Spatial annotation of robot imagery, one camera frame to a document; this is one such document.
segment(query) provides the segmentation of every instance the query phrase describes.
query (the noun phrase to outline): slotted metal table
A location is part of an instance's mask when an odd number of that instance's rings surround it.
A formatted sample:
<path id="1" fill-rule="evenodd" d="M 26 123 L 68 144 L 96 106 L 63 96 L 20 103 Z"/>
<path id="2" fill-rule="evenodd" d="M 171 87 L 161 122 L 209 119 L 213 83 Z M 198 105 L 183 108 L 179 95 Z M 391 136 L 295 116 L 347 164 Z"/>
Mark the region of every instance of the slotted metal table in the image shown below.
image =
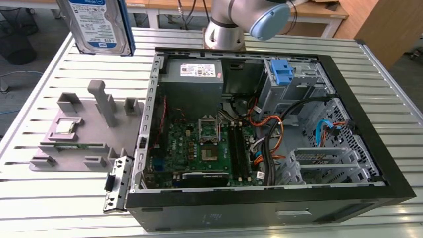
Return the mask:
<path id="1" fill-rule="evenodd" d="M 80 55 L 70 35 L 0 143 L 0 237 L 153 235 L 130 213 L 103 214 L 106 173 L 34 172 L 28 161 L 58 112 L 63 92 L 91 98 L 92 79 L 115 99 L 145 100 L 154 47 L 202 48 L 202 32 L 134 28 L 134 57 Z M 169 237 L 422 237 L 423 116 L 366 45 L 354 40 L 278 36 L 250 51 L 331 55 L 417 198 L 378 208 L 341 224 L 162 233 Z"/>

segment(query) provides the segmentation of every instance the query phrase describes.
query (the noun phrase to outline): motherboard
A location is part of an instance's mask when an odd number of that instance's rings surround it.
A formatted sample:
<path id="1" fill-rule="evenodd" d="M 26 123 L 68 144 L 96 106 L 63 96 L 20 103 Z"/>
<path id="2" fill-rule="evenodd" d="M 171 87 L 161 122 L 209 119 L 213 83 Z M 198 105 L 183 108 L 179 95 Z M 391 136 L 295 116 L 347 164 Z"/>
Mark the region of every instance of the motherboard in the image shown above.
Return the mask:
<path id="1" fill-rule="evenodd" d="M 217 123 L 203 118 L 198 123 L 170 125 L 166 148 L 154 148 L 149 188 L 257 186 L 249 148 L 251 126 Z"/>

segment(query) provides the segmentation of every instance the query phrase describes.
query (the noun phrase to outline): ram slot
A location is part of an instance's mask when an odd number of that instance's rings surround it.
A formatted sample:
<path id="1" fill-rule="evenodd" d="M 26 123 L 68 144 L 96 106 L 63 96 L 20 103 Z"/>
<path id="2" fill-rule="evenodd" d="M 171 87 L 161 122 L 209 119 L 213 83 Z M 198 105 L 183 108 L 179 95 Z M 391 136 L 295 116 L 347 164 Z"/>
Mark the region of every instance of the ram slot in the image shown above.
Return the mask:
<path id="1" fill-rule="evenodd" d="M 235 139 L 235 127 L 231 127 L 229 130 L 229 146 L 231 153 L 231 164 L 233 164 L 233 178 L 238 179 L 242 177 L 239 160 L 238 160 L 238 151 L 237 151 L 237 139 Z"/>
<path id="2" fill-rule="evenodd" d="M 250 177 L 250 171 L 249 171 L 249 163 L 247 163 L 247 154 L 246 154 L 246 141 L 245 141 L 245 135 L 243 135 L 243 128 L 237 127 L 235 128 L 235 141 L 237 141 L 237 154 L 238 154 L 238 164 L 241 169 L 241 175 L 243 179 L 247 179 Z"/>

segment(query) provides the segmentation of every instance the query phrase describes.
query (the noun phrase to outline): hard drive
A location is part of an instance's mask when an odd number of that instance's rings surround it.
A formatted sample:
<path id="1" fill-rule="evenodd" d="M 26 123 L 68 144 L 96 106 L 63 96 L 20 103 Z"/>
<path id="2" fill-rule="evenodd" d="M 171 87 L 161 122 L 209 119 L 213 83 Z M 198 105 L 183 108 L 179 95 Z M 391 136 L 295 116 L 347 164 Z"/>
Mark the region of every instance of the hard drive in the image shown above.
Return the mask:
<path id="1" fill-rule="evenodd" d="M 133 56 L 126 0 L 58 0 L 79 52 Z"/>

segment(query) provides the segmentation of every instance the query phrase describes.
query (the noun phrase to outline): green circuit board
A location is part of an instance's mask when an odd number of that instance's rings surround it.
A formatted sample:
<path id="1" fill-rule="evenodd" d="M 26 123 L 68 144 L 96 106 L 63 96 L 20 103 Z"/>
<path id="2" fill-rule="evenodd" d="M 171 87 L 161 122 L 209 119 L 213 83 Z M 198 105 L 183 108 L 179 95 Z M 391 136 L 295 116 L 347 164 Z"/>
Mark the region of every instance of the green circuit board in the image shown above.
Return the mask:
<path id="1" fill-rule="evenodd" d="M 199 124 L 175 123 L 170 126 L 166 158 L 153 158 L 153 165 L 157 172 L 154 178 L 157 188 L 174 188 L 173 176 L 183 172 L 217 172 L 230 174 L 227 186 L 255 186 L 255 177 L 241 181 L 233 177 L 233 163 L 230 155 L 230 141 L 227 124 L 221 125 L 221 133 L 211 124 L 202 126 L 203 135 L 219 135 L 219 142 L 201 143 Z M 243 127 L 246 143 L 246 158 L 249 160 L 249 139 L 254 135 L 250 126 Z"/>

